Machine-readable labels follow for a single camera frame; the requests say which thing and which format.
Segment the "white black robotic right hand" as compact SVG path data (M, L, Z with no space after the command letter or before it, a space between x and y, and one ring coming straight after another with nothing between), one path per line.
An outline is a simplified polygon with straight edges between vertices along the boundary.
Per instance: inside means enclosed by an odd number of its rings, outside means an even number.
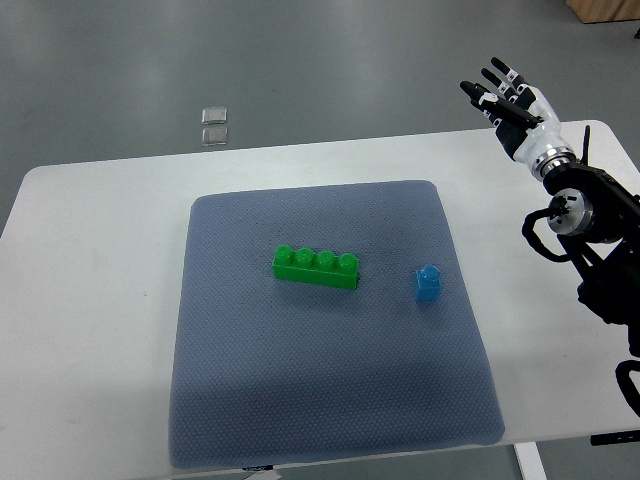
M576 161L544 94L499 58L493 57L491 65L481 70L490 87L464 80L460 88L494 127L507 156L539 181L555 166Z

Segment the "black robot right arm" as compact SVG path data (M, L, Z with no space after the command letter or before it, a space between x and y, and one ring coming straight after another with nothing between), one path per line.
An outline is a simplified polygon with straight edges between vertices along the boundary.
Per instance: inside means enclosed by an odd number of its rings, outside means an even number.
M606 171L565 158L534 170L551 196L528 214L522 235L542 257L571 263L581 283L578 301L607 324L627 328L631 360L615 370L629 407L639 412L639 197Z

